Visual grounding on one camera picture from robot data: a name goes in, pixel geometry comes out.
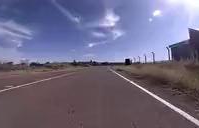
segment blue sky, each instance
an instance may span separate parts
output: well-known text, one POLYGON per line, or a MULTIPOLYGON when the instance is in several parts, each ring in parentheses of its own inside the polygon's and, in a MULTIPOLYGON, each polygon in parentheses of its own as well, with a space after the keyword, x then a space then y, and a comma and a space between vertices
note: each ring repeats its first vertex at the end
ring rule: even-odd
POLYGON ((189 27, 199 0, 0 0, 0 60, 164 60, 189 27))

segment fence post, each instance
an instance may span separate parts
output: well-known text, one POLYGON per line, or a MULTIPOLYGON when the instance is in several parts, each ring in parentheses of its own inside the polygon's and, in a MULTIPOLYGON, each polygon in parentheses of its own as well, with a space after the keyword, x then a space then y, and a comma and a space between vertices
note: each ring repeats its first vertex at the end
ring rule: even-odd
POLYGON ((139 63, 140 63, 140 56, 138 56, 138 58, 139 58, 139 63))
POLYGON ((147 58, 146 58, 146 54, 144 54, 144 57, 145 57, 145 64, 147 63, 147 58))
POLYGON ((153 63, 155 64, 155 53, 152 52, 152 54, 153 54, 153 63))
POLYGON ((167 48, 167 52, 168 52, 168 60, 171 60, 170 48, 169 47, 166 47, 166 48, 167 48))

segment road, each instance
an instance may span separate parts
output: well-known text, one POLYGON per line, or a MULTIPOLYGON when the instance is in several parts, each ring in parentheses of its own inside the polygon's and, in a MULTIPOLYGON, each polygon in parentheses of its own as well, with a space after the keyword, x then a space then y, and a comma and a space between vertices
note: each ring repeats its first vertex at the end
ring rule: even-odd
POLYGON ((0 128, 199 128, 106 67, 4 78, 0 90, 0 128))

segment utility pole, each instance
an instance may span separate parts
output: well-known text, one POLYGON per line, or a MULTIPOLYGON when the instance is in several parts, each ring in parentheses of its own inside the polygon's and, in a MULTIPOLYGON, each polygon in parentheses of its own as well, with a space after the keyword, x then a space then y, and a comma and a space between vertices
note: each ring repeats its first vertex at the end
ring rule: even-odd
POLYGON ((170 61, 171 60, 170 48, 169 47, 166 47, 166 48, 167 48, 167 53, 168 53, 168 60, 170 61))
POLYGON ((147 58, 146 58, 146 54, 144 54, 144 57, 145 57, 145 64, 147 63, 147 58))
POLYGON ((152 52, 152 54, 153 54, 153 63, 155 64, 155 53, 152 52))
POLYGON ((139 58, 139 63, 140 63, 140 56, 138 56, 138 58, 139 58))
POLYGON ((133 57, 133 60, 134 60, 134 63, 136 63, 136 58, 135 57, 133 57))

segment road edge line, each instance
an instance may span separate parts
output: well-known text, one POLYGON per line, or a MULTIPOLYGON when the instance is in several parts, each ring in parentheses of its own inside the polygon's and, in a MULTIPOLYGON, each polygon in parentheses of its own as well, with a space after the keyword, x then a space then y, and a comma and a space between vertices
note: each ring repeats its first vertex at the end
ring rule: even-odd
POLYGON ((2 89, 2 90, 0 90, 0 93, 6 92, 6 91, 10 91, 10 90, 14 90, 14 89, 18 89, 18 88, 22 88, 22 87, 25 87, 25 86, 30 86, 32 84, 37 84, 37 83, 44 82, 44 81, 49 81, 49 80, 53 80, 53 79, 57 79, 57 78, 65 77, 65 76, 69 76, 69 75, 72 75, 74 73, 76 73, 76 72, 63 74, 63 75, 59 75, 59 76, 55 76, 55 77, 50 77, 50 78, 46 78, 46 79, 42 79, 42 80, 37 80, 37 81, 34 81, 34 82, 17 85, 15 87, 7 88, 7 89, 2 89))
POLYGON ((161 97, 157 96, 156 94, 150 92, 149 90, 139 86, 138 84, 136 84, 135 82, 133 82, 132 80, 129 80, 128 78, 122 76, 121 74, 117 73, 116 71, 109 69, 110 71, 112 71, 113 73, 115 73, 116 75, 118 75, 119 77, 123 78, 124 80, 128 81, 129 83, 135 85, 136 87, 138 87, 139 89, 141 89, 142 91, 144 91, 145 93, 149 94, 150 96, 152 96, 153 98, 155 98, 156 100, 160 101, 161 103, 163 103, 164 105, 166 105, 167 107, 171 108, 172 110, 174 110, 175 112, 179 113, 180 115, 182 115, 184 118, 186 118, 187 120, 191 121, 192 123, 196 124, 197 126, 199 126, 199 120, 196 119, 195 117, 189 115, 188 113, 186 113, 185 111, 181 110, 180 108, 172 105, 171 103, 167 102, 166 100, 162 99, 161 97))

